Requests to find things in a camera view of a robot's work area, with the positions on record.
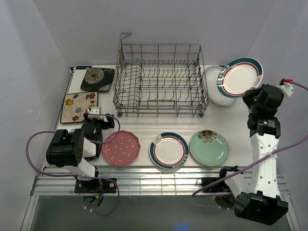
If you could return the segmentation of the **green red rimmed white plate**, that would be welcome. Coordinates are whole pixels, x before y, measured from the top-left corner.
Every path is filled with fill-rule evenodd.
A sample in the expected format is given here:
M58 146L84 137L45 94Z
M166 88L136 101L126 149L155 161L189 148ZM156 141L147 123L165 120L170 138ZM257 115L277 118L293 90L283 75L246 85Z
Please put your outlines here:
M239 98L246 91L258 88L263 74L263 66L258 60L241 57L222 68L216 80L217 89L225 97Z

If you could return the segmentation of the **green floral plate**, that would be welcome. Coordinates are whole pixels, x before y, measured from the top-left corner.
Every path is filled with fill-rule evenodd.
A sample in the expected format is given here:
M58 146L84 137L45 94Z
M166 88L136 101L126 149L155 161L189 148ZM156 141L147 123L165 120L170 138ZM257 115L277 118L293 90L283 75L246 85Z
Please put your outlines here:
M197 162L208 167L223 164L229 156L226 139L213 130L195 133L190 139L189 150Z

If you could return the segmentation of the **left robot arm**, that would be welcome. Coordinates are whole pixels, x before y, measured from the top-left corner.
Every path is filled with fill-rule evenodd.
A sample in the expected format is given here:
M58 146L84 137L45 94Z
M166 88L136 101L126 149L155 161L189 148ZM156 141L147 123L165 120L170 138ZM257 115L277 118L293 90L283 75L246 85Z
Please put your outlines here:
M48 164L69 170L73 177L83 180L91 192L97 192L102 187L98 178L97 168L87 162L87 158L99 155L103 144L103 130L115 127L114 115L85 113L86 122L74 131L58 129L46 151Z

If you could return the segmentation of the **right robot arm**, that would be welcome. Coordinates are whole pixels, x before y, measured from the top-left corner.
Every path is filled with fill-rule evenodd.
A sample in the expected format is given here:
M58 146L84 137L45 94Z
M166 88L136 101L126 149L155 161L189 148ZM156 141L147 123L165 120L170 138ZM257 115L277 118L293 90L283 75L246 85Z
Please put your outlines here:
M281 124L275 116L285 97L293 94L289 83L280 86L269 84L248 90L243 102L248 108L247 127L253 162L251 183L247 183L242 170L232 170L217 179L223 191L231 190L234 213L239 218L273 225L288 212L288 203L282 201L277 183L277 155Z

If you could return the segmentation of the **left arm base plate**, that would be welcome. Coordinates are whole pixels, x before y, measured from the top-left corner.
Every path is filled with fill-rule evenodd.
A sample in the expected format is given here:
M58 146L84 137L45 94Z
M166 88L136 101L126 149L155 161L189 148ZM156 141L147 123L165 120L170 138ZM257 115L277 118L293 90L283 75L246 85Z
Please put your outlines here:
M116 186L109 180L76 180L75 193L115 193Z

